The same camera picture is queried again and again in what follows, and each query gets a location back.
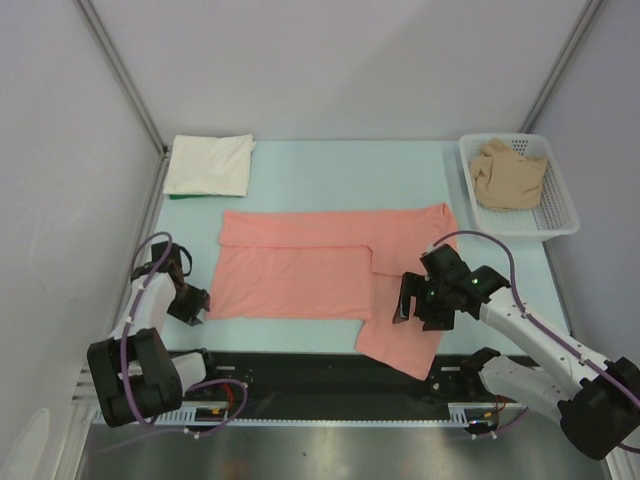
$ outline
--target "tan garment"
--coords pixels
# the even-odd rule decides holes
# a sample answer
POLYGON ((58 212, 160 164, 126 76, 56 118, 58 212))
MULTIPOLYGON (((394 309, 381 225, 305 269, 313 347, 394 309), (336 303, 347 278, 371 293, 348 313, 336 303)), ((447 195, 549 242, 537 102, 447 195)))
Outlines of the tan garment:
POLYGON ((494 138, 469 162, 476 199, 491 210, 537 207, 548 163, 547 157, 524 157, 494 138))

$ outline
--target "white plastic basket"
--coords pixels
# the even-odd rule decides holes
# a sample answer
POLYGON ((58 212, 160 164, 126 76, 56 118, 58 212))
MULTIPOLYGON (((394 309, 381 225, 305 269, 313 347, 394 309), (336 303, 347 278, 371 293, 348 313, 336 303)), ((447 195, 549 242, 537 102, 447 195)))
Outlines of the white plastic basket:
POLYGON ((498 237, 519 237, 544 241, 559 235, 571 235, 580 228, 578 214, 564 183, 549 142, 540 135, 497 133, 465 135, 460 139, 460 155, 477 227, 498 237), (544 176, 540 205, 530 210, 496 212, 478 204, 469 173, 469 162, 479 154, 483 143, 498 138, 522 155, 549 158, 544 176))

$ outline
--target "white cloth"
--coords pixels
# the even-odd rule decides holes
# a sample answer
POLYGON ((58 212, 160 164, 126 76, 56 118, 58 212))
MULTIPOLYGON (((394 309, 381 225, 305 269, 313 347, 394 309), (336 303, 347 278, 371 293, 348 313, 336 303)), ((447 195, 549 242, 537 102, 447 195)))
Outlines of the white cloth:
POLYGON ((228 138, 177 135, 164 193, 246 196, 254 147, 252 135, 228 138))

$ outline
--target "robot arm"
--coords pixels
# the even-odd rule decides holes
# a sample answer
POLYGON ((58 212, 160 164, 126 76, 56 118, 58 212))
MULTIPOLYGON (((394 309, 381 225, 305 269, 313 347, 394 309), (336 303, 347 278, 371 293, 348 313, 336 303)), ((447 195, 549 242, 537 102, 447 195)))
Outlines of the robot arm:
POLYGON ((152 261, 137 268, 132 274, 132 295, 125 314, 109 338, 92 344, 87 360, 94 381, 100 408, 109 426, 125 425, 136 420, 123 385, 123 376, 129 376, 133 398, 144 418, 155 417, 180 408, 186 391, 202 381, 206 374, 202 354, 189 353, 172 358, 167 352, 160 333, 167 312, 179 320, 194 325, 200 323, 197 315, 209 309, 209 295, 185 282, 181 252, 191 262, 188 252, 173 244, 158 272, 151 275, 152 265, 159 261, 167 242, 152 246, 152 261), (144 294, 137 298, 140 289, 144 294), (129 312, 136 305, 135 321, 129 312), (130 375, 128 364, 122 368, 120 347, 125 326, 127 333, 127 362, 137 362, 141 375, 130 375))
POLYGON ((404 274, 394 322, 409 318, 415 297, 423 330, 451 330, 455 312, 463 311, 503 333, 543 371, 483 349, 469 364, 484 387, 559 422, 567 438, 591 458, 603 459, 640 425, 640 370, 629 360, 611 362, 557 330, 526 302, 523 313, 504 277, 486 266, 471 272, 448 245, 425 254, 421 262, 428 276, 404 274))

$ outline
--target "white panel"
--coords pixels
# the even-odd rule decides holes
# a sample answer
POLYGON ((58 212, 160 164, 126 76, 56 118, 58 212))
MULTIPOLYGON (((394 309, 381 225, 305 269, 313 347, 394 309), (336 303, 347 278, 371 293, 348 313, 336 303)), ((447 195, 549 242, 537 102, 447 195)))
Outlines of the white panel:
POLYGON ((585 0, 94 0, 165 143, 515 131, 585 0))
MULTIPOLYGON (((551 243, 573 326, 585 343, 636 364, 638 79, 640 2, 608 2, 536 127, 551 142, 580 215, 577 235, 551 243)), ((625 443, 640 446, 640 432, 625 443)), ((632 457, 640 476, 640 457, 632 457)))
POLYGON ((31 416, 50 476, 86 348, 115 313, 159 159, 68 0, 0 16, 0 462, 31 416))

